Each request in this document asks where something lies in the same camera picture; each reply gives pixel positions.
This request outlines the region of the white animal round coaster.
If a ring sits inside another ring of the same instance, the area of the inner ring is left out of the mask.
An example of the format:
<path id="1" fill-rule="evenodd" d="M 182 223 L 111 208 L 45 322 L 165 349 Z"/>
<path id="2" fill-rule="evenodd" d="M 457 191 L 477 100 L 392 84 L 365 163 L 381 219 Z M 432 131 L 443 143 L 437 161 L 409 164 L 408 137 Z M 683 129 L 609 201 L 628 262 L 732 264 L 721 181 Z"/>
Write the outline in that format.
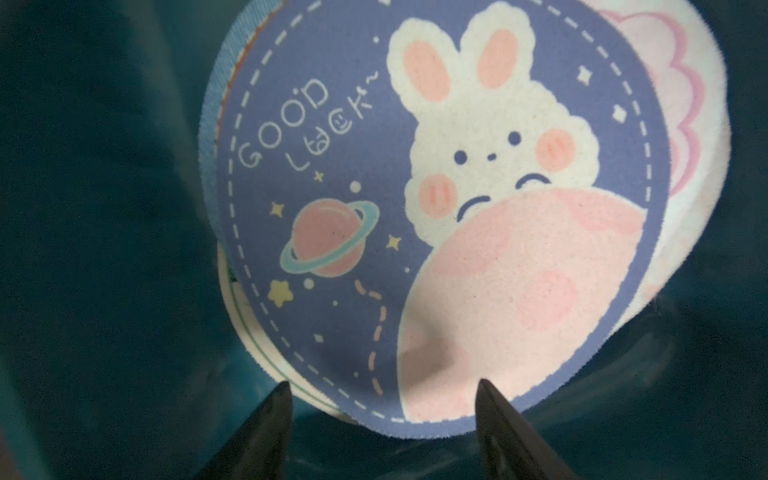
<path id="1" fill-rule="evenodd" d="M 356 422 L 343 413 L 327 396 L 310 385 L 282 356 L 259 324 L 243 288 L 231 272 L 225 252 L 217 245 L 217 271 L 220 292 L 230 321 L 246 350 L 274 381 L 289 381 L 293 394 L 301 401 L 348 424 Z"/>

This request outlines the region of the pink kitty round coaster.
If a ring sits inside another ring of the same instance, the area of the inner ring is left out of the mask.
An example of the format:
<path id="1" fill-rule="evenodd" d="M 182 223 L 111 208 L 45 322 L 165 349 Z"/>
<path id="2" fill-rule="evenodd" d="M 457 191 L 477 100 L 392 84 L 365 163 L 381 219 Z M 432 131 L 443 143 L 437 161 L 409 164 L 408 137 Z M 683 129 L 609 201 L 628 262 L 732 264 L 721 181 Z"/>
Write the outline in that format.
<path id="1" fill-rule="evenodd" d="M 671 151 L 670 197 L 661 235 L 624 326 L 690 255 L 727 176 L 731 125 L 727 72 L 709 25 L 689 1 L 592 1 L 644 63 L 662 107 Z"/>

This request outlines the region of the teal plastic storage tray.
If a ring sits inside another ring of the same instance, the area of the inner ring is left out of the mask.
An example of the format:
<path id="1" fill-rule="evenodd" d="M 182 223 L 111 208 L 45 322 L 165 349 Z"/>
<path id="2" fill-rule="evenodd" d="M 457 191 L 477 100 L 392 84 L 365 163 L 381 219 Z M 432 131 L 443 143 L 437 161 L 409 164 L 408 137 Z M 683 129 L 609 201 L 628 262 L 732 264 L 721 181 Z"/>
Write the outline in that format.
<path id="1" fill-rule="evenodd" d="M 767 5 L 695 5 L 728 178 L 653 303 L 528 420 L 587 479 L 767 475 Z M 273 389 L 218 286 L 196 135 L 240 1 L 1 5 L 1 452 L 27 479 L 191 479 Z"/>

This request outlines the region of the blue cartoon toast coaster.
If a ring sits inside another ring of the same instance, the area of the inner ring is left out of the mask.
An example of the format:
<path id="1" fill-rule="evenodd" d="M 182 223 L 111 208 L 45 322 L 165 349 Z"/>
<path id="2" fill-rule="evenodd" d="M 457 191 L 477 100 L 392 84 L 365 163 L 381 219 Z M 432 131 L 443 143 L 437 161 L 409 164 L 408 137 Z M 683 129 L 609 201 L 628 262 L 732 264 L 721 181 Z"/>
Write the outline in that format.
<path id="1" fill-rule="evenodd" d="M 229 82 L 237 70 L 236 63 L 243 56 L 257 30 L 279 11 L 284 1 L 250 1 L 238 14 L 218 51 L 203 98 L 198 128 L 198 161 L 207 218 L 215 238 L 223 236 L 218 210 L 216 149 L 222 104 L 230 87 Z"/>

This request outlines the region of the purple bunny round coaster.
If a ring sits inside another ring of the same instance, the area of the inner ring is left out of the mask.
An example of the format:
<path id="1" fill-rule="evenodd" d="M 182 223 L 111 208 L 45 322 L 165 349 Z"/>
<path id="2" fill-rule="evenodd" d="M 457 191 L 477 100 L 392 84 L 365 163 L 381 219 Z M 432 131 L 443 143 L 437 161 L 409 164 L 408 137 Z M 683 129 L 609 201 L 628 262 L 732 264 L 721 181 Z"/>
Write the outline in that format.
<path id="1" fill-rule="evenodd" d="M 669 198 L 659 98 L 581 1 L 284 1 L 216 149 L 223 248 L 258 322 L 357 423 L 474 427 L 600 349 Z"/>

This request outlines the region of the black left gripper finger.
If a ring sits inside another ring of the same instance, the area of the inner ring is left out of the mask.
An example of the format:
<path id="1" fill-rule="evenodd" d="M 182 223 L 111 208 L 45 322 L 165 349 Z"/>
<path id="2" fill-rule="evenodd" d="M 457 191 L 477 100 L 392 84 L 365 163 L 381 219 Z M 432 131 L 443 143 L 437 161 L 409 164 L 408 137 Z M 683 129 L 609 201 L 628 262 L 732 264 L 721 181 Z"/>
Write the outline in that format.
<path id="1" fill-rule="evenodd" d="M 293 395 L 283 381 L 194 479 L 283 479 L 292 425 Z"/>

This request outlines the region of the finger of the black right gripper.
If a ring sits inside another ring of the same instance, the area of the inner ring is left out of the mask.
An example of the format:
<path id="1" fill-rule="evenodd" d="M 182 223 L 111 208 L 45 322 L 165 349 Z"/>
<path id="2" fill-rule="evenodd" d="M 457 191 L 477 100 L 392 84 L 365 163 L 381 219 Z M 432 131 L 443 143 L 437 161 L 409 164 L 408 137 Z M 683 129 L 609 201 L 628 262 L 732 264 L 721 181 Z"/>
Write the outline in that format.
<path id="1" fill-rule="evenodd" d="M 488 479 L 579 478 L 487 379 L 478 383 L 475 420 L 483 469 Z"/>

